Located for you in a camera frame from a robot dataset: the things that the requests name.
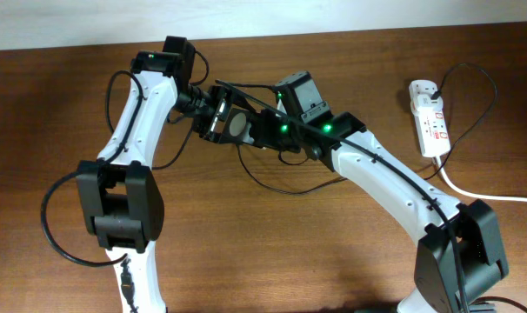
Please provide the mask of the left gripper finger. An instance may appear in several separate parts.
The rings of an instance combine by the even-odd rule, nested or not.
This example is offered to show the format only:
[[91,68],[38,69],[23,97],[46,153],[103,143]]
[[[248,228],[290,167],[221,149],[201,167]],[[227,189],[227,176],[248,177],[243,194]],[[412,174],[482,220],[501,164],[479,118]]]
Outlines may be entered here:
[[249,112],[256,111],[256,109],[249,104],[248,100],[244,96],[239,95],[233,90],[230,90],[230,101],[233,105],[236,105],[242,110],[247,110]]
[[209,131],[206,134],[202,135],[202,139],[217,144],[243,144],[243,140],[240,137],[232,137],[226,132],[217,133]]

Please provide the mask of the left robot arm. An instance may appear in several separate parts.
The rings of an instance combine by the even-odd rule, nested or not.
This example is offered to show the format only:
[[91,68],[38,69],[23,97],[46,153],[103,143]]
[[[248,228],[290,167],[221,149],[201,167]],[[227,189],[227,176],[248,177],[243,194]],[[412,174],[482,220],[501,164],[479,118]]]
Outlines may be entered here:
[[166,37],[162,51],[141,51],[124,74],[130,93],[111,138],[95,161],[78,165],[77,188],[87,231],[114,268],[125,312],[165,312],[156,265],[156,241],[164,221],[163,197],[153,160],[170,113],[192,118],[190,133],[217,143],[259,143],[250,120],[231,116],[231,101],[205,92],[192,76],[195,46]]

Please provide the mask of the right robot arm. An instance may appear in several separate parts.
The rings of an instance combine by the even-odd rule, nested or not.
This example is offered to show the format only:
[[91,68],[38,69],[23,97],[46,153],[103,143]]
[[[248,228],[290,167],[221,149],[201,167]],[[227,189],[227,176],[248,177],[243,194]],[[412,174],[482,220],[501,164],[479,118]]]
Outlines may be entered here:
[[384,149],[349,112],[333,114],[307,71],[272,86],[277,107],[264,105],[240,134],[256,147],[304,151],[354,183],[404,228],[417,247],[416,288],[398,312],[474,312],[509,273],[495,211],[462,203],[435,188]]

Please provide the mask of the white power strip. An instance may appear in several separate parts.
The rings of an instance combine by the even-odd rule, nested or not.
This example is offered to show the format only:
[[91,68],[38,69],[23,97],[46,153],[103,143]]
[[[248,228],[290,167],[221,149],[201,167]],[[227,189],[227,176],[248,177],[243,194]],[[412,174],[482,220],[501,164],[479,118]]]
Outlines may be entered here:
[[[429,95],[432,99],[440,97],[436,96],[437,85],[429,80],[412,81],[409,85],[409,92],[410,102],[414,96],[419,94]],[[414,119],[423,157],[440,157],[449,152],[450,139],[443,110],[418,117],[414,116]]]

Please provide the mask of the white USB charger adapter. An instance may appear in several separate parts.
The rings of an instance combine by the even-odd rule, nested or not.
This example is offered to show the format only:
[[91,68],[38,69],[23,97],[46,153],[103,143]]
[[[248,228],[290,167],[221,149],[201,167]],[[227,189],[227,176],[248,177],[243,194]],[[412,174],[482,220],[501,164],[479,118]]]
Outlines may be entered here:
[[410,103],[411,112],[414,116],[427,115],[433,112],[438,112],[443,109],[443,99],[441,97],[432,99],[426,94],[419,94],[414,96]]

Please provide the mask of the black smartphone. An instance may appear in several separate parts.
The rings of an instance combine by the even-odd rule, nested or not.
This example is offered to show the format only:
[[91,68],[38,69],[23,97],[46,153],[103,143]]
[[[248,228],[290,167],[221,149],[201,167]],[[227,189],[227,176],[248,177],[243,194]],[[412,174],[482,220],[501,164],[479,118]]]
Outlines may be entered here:
[[232,109],[228,115],[223,132],[230,134],[232,137],[240,137],[243,143],[252,144],[254,139],[250,136],[251,122],[248,119],[246,110]]

